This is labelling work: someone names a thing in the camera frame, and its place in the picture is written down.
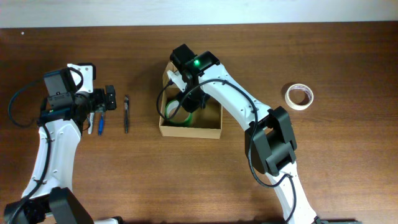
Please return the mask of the green tape roll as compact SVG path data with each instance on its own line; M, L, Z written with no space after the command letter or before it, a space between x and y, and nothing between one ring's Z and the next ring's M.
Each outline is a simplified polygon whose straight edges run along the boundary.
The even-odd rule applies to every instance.
M167 103L165 107L165 117L168 121L176 126L187 127L192 123L192 113L186 111L182 106L179 106L179 101L172 100Z

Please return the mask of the beige masking tape roll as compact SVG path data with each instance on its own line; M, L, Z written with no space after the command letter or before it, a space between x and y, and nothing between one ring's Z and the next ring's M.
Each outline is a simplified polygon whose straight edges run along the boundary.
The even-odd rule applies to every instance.
M315 97L309 86L302 83L295 83L288 87L284 98L290 108L302 111L313 103Z

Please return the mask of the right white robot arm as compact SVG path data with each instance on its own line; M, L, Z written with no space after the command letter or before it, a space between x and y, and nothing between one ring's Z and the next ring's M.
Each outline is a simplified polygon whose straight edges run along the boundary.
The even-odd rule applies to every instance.
M307 200L297 171L292 123L283 107L258 101L227 72L211 52L195 54L186 44L172 51L176 71L170 82L179 89L178 108L192 113L209 98L220 103L245 132L245 154L254 179L275 190L286 223L320 223Z

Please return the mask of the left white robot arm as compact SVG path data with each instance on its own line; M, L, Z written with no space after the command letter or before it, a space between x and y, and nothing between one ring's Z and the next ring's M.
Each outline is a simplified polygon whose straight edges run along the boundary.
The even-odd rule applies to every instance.
M30 181L20 200L4 209L6 223L40 223L54 217L57 223L94 223L72 192L75 153L92 113L116 109L112 85L94 88L92 63L69 63L42 78L48 95L35 119L39 150Z

